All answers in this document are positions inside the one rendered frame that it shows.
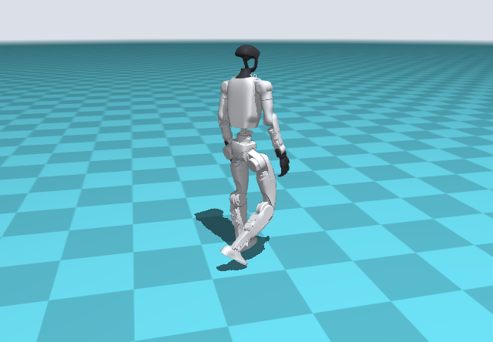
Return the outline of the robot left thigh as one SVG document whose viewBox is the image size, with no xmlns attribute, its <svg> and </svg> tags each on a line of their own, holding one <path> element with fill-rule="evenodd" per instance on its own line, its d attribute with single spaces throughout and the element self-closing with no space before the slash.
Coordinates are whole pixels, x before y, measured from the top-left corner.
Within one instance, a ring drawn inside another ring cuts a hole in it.
<svg viewBox="0 0 493 342">
<path fill-rule="evenodd" d="M 233 181 L 236 185 L 236 190 L 230 196 L 230 202 L 234 206 L 242 206 L 247 200 L 247 189 L 249 182 L 248 165 L 244 161 L 240 161 L 231 153 L 231 143 L 223 147 L 223 155 L 227 159 L 231 159 L 231 173 Z"/>
</svg>

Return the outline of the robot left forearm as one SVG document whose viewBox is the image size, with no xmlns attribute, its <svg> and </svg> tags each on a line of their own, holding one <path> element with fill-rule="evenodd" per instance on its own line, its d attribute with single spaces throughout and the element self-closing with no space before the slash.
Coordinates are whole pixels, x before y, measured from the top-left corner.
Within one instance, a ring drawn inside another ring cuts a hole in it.
<svg viewBox="0 0 493 342">
<path fill-rule="evenodd" d="M 230 144 L 233 139 L 233 134 L 231 133 L 231 128 L 230 128 L 230 121 L 223 122 L 218 118 L 218 123 L 222 130 L 222 134 L 223 134 L 222 137 L 224 138 L 224 142 L 227 141 Z"/>
</svg>

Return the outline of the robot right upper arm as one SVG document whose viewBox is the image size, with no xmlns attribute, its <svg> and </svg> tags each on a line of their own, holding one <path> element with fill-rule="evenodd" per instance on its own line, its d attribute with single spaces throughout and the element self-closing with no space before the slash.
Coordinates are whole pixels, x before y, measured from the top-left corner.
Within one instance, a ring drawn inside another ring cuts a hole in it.
<svg viewBox="0 0 493 342">
<path fill-rule="evenodd" d="M 270 82 L 265 80 L 255 80 L 255 90 L 260 95 L 261 106 L 263 110 L 263 124 L 266 126 L 272 126 L 273 114 L 273 100 L 272 91 L 273 86 Z"/>
</svg>

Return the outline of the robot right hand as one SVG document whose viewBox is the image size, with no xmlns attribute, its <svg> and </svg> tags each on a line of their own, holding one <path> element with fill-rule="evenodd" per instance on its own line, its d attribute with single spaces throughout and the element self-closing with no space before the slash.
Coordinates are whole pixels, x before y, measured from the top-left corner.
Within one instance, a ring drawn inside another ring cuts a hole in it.
<svg viewBox="0 0 493 342">
<path fill-rule="evenodd" d="M 279 149 L 275 149 L 276 155 L 278 158 L 280 158 L 280 168 L 281 168 L 281 174 L 279 177 L 284 176 L 287 171 L 289 170 L 289 159 L 286 156 L 286 151 L 281 155 L 281 151 Z"/>
</svg>

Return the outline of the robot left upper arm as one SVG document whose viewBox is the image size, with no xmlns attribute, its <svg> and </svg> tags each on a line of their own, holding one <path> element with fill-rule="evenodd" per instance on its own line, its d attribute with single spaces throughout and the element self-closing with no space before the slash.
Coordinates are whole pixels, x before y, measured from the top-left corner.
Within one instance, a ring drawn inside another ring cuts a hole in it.
<svg viewBox="0 0 493 342">
<path fill-rule="evenodd" d="M 220 104 L 219 104 L 219 111 L 218 111 L 218 118 L 219 120 L 223 122 L 229 122 L 229 118 L 227 115 L 227 86 L 228 82 L 224 81 L 221 84 L 221 97 L 220 97 Z"/>
</svg>

